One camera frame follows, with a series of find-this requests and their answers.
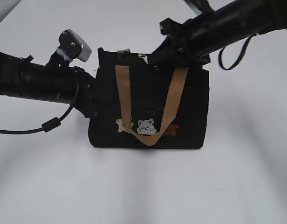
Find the white bear patch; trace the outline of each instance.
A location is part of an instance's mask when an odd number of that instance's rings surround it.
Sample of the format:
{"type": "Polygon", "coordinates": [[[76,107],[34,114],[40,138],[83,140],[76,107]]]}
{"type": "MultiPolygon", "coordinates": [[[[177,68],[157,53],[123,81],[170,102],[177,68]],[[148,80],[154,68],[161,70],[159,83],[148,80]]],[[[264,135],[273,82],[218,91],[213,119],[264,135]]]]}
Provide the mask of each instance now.
{"type": "Polygon", "coordinates": [[[137,133],[138,134],[144,134],[144,135],[153,135],[156,134],[157,130],[154,128],[154,119],[149,120],[139,120],[138,121],[138,128],[137,133]]]}

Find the orange bear patch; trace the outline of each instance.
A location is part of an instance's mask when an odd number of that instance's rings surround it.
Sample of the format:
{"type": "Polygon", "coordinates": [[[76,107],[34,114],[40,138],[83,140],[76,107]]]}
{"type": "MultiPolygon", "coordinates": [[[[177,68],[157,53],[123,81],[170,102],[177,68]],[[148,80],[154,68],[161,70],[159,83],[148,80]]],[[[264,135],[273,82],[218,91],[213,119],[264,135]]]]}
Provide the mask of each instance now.
{"type": "Polygon", "coordinates": [[[168,136],[168,135],[176,136],[178,129],[179,129],[179,125],[177,125],[177,124],[170,124],[163,135],[164,136],[168,136]]]}

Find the fabric bag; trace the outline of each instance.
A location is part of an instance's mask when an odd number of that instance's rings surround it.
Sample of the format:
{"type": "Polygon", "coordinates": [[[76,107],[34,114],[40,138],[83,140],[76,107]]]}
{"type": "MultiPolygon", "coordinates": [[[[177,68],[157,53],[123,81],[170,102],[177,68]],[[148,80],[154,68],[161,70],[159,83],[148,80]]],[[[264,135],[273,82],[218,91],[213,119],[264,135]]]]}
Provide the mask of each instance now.
{"type": "Polygon", "coordinates": [[[205,140],[209,72],[201,66],[150,66],[149,55],[98,50],[104,89],[89,125],[95,147],[200,149],[205,140]]]}

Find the white table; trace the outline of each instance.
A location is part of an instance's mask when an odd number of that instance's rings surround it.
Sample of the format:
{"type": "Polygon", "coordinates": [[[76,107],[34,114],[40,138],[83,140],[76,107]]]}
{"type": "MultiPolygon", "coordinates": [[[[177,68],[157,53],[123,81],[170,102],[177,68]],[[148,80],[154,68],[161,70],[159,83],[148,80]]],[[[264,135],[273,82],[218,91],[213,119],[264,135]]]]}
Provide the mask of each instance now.
{"type": "MultiPolygon", "coordinates": [[[[98,47],[152,52],[167,17],[194,13],[182,0],[22,0],[0,24],[0,51],[45,64],[71,28],[93,49],[73,64],[94,75],[98,47]]],[[[50,133],[0,135],[0,224],[287,224],[287,32],[254,38],[233,71],[212,60],[201,150],[93,148],[77,111],[50,133]]],[[[0,97],[0,128],[37,128],[66,108],[0,97]]]]}

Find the tan fabric handle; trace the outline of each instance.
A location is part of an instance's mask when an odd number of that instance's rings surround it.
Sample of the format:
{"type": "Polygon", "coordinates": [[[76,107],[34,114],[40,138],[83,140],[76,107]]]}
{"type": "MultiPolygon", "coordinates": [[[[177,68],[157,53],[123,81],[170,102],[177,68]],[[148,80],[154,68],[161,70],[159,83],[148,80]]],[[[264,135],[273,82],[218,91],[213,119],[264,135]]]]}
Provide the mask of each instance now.
{"type": "Polygon", "coordinates": [[[130,127],[131,119],[131,90],[129,66],[116,66],[116,82],[121,102],[122,119],[130,134],[134,135],[143,144],[153,146],[157,143],[165,130],[176,118],[181,101],[188,68],[176,67],[168,90],[160,131],[154,135],[145,136],[135,133],[130,127]]]}

